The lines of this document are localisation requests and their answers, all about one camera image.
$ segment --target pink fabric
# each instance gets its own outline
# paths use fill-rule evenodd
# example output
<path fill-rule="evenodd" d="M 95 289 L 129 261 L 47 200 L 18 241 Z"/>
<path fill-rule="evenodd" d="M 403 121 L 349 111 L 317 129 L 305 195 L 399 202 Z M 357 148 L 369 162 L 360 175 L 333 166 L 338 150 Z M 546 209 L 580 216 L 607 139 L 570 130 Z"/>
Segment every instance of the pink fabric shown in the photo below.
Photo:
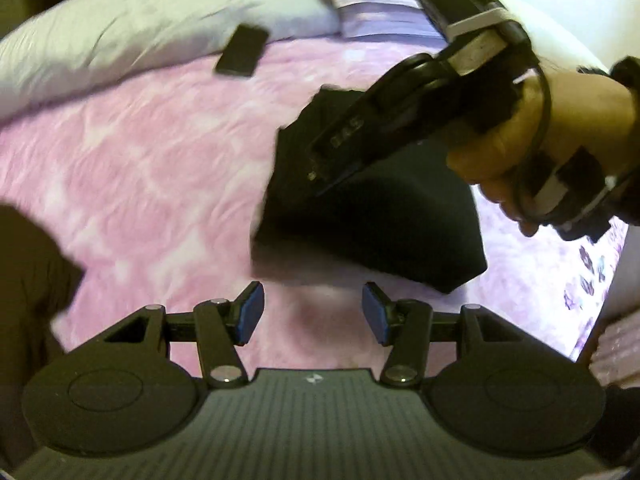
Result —
<path fill-rule="evenodd" d="M 268 47 L 249 80 L 212 74 L 216 58 L 130 78 L 0 130 L 0 196 L 42 222 L 88 272 L 54 324 L 66 349 L 145 304 L 169 312 L 235 297 L 256 278 L 250 230 L 274 136 L 321 84 L 366 88 L 420 47 L 296 40 Z M 598 315 L 626 226 L 596 246 L 551 229 L 527 240 L 476 193 L 489 270 L 449 296 L 358 266 L 319 260 L 264 281 L 267 305 L 239 353 L 256 367 L 372 367 L 385 351 L 360 310 L 376 280 L 392 298 L 455 311 L 481 303 L 569 355 Z M 325 283 L 305 285 L 308 277 Z M 174 359 L 193 374 L 193 349 Z"/>

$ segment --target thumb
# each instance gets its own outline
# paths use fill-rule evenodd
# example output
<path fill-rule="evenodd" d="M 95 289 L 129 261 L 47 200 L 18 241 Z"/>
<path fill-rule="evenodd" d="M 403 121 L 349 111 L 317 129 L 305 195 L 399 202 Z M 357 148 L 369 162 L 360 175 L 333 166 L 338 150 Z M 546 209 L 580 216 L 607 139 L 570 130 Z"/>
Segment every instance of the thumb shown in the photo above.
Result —
<path fill-rule="evenodd" d="M 516 166 L 540 120 L 536 83 L 527 80 L 518 110 L 510 120 L 449 152 L 447 165 L 469 183 L 497 178 Z"/>

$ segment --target bed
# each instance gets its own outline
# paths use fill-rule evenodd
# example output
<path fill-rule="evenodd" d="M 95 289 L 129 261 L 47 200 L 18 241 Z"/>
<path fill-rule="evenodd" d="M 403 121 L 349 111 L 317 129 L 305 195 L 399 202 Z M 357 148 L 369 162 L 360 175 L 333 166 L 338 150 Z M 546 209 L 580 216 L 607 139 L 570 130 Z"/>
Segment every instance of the bed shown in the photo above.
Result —
<path fill-rule="evenodd" d="M 400 60 L 444 46 L 401 36 L 347 41 L 323 0 L 291 1 L 69 0 L 0 43 L 0 199 L 86 269 L 52 324 L 63 348 L 145 304 L 182 312 L 262 279 L 266 309 L 239 349 L 249 372 L 379 373 L 385 350 L 359 299 L 373 280 L 392 298 L 444 312 L 482 304 L 575 359 L 622 251 L 626 226 L 617 219 L 595 245 L 562 242 L 549 228 L 525 239 L 474 189 L 489 268 L 448 296 L 330 258 L 278 269 L 279 279 L 252 268 L 250 234 L 278 127 L 320 85 L 366 88 Z M 552 20 L 507 3 L 557 68 L 602 65 Z M 251 79 L 213 75 L 240 22 L 269 27 L 273 43 Z M 172 359 L 199 374 L 191 346 L 176 345 Z"/>

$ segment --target human hand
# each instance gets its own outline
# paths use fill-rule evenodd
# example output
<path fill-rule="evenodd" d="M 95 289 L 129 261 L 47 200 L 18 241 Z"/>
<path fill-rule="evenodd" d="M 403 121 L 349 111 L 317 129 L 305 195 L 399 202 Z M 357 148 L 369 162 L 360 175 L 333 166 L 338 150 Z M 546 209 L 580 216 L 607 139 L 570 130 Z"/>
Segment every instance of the human hand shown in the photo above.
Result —
<path fill-rule="evenodd" d="M 552 108 L 541 149 L 556 166 L 566 163 L 580 146 L 598 159 L 607 175 L 619 175 L 638 163 L 638 147 L 632 142 L 636 106 L 627 88 L 601 75 L 561 72 L 547 78 Z M 513 199 L 511 177 L 536 133 L 542 105 L 539 79 L 527 79 L 509 121 L 447 157 L 448 166 L 469 184 L 479 184 L 487 200 L 500 204 L 527 237 L 538 231 L 538 225 L 523 221 Z M 532 197 L 524 200 L 532 204 Z"/>

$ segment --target ribbed gray surface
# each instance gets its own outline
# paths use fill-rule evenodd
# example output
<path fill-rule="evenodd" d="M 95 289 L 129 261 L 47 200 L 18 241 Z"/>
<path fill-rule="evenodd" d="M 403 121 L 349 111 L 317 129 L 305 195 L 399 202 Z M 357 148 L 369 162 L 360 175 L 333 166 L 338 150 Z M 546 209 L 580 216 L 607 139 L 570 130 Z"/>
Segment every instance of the ribbed gray surface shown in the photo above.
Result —
<path fill-rule="evenodd" d="M 458 443 L 411 392 L 368 370 L 262 370 L 242 390 L 209 396 L 161 445 L 108 460 L 44 449 L 16 480 L 574 480 L 602 469 L 585 451 L 510 460 Z"/>

